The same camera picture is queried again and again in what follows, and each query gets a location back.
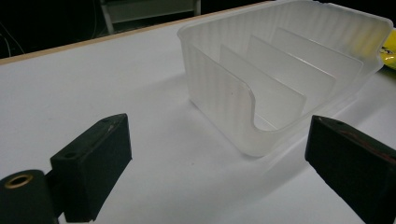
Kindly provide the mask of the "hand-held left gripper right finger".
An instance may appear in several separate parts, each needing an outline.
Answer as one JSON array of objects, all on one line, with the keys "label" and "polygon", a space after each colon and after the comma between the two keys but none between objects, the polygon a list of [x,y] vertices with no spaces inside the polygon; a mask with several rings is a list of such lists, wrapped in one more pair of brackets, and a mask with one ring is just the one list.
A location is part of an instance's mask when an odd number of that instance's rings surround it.
[{"label": "hand-held left gripper right finger", "polygon": [[311,119],[304,158],[365,224],[396,221],[396,150],[346,123]]}]

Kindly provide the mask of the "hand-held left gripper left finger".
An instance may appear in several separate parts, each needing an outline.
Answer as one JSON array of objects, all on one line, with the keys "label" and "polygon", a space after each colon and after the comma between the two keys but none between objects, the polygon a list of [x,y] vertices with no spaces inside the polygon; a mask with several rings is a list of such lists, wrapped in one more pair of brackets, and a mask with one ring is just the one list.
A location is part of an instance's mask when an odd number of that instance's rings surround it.
[{"label": "hand-held left gripper left finger", "polygon": [[118,114],[97,121],[50,158],[55,214],[68,222],[95,220],[131,160],[128,117]]}]

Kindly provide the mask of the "translucent plastic organizer box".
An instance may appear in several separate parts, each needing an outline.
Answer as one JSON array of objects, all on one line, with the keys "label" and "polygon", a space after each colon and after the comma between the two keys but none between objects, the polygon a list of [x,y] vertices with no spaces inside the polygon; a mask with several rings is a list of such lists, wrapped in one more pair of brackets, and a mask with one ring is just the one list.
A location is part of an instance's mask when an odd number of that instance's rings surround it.
[{"label": "translucent plastic organizer box", "polygon": [[276,0],[178,31],[192,102],[261,157],[333,116],[382,67],[391,20],[315,0]]}]

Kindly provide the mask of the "yellow packet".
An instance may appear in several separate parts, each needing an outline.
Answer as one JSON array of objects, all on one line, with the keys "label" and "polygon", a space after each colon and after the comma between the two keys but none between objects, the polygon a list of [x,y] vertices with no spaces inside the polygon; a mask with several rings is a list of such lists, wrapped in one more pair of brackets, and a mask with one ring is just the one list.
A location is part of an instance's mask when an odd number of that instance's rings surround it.
[{"label": "yellow packet", "polygon": [[396,71],[396,28],[394,28],[380,50],[380,57],[385,66]]}]

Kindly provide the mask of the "grey metal stand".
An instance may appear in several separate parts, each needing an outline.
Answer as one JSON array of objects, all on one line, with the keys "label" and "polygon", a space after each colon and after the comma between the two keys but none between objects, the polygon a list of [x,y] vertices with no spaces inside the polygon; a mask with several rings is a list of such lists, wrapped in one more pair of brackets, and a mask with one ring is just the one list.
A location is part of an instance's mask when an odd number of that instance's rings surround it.
[{"label": "grey metal stand", "polygon": [[201,14],[201,0],[99,0],[106,28],[113,35],[114,25],[179,13]]}]

